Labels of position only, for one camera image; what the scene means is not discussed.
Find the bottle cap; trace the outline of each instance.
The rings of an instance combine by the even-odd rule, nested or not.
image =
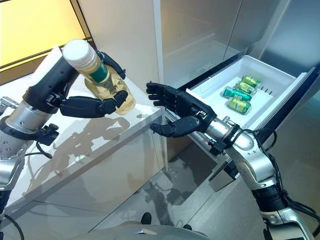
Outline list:
[[[90,68],[96,61],[95,50],[83,39],[69,41],[62,50],[65,60],[76,69]]]

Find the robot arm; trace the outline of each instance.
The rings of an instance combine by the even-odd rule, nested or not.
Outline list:
[[[262,150],[254,131],[242,130],[228,117],[220,120],[210,106],[187,92],[157,83],[147,83],[146,86],[149,99],[156,100],[155,106],[164,106],[182,117],[167,125],[152,124],[150,128],[153,131],[165,137],[180,137],[194,131],[205,133],[211,140],[203,144],[211,145],[217,155],[223,152],[232,158],[267,225],[264,230],[266,239],[314,239],[303,219],[285,198],[284,189],[279,185],[276,163]]]
[[[125,71],[105,53],[104,63],[111,64],[125,77]],[[113,98],[101,101],[92,97],[74,96],[67,99],[70,88],[79,73],[63,58],[58,47],[43,60],[33,77],[39,82],[28,88],[20,104],[8,97],[0,99],[0,116],[6,108],[11,115],[0,120],[0,224],[4,217],[11,190],[15,187],[25,165],[25,153],[36,141],[49,146],[59,135],[58,126],[44,126],[60,109],[62,115],[76,118],[101,118],[111,114],[126,100],[128,93],[119,91]]]

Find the green can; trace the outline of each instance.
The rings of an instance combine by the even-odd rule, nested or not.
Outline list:
[[[237,96],[234,96],[228,100],[226,105],[243,115],[247,114],[251,108],[251,104],[245,101],[241,101]]]
[[[256,93],[256,89],[253,86],[250,86],[243,81],[238,81],[233,88],[238,89],[246,94],[254,95]]]
[[[243,76],[241,81],[246,83],[246,84],[248,84],[248,85],[250,85],[251,87],[254,87],[254,88],[259,87],[260,84],[261,84],[260,81],[255,79],[253,76],[249,76],[249,75]]]
[[[237,95],[241,98],[242,101],[249,102],[252,99],[252,96],[250,94],[247,94],[241,90],[232,88],[227,86],[224,91],[222,92],[222,96],[226,98],[232,98],[233,96]]]

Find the white drawer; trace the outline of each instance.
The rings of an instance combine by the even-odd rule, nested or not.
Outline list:
[[[195,80],[199,83],[194,86],[190,86],[190,83],[185,86],[190,88],[187,92],[198,96],[210,105],[220,119],[228,116],[243,129],[254,130],[266,126],[276,129],[315,81],[316,72],[317,69],[313,67],[309,72],[303,72],[298,77],[294,77],[251,56],[244,55],[209,77],[206,77],[208,73],[203,74],[205,78],[203,80],[201,80],[202,76],[197,77]],[[221,92],[226,86],[233,87],[245,75],[259,79],[263,89],[258,89],[252,97],[251,111],[242,115],[225,106],[227,99],[221,96]],[[170,111],[167,111],[167,117],[171,121],[179,118]],[[210,153],[208,139],[204,134],[194,132],[189,136],[212,159],[219,162],[219,159]],[[265,141],[268,136],[261,136],[262,141]]]

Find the shoe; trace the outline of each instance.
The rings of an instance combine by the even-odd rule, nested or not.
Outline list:
[[[192,231],[192,227],[189,224],[184,225],[182,228]]]
[[[151,224],[151,214],[150,212],[145,212],[141,218],[142,225],[150,225]]]

